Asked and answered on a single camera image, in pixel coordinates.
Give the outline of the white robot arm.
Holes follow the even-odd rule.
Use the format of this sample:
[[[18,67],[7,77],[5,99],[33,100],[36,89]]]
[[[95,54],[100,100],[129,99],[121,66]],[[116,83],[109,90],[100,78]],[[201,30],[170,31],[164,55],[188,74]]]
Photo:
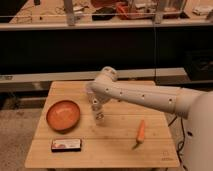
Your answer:
[[[186,119],[182,168],[213,171],[213,91],[121,83],[109,66],[87,87],[100,105],[119,99]]]

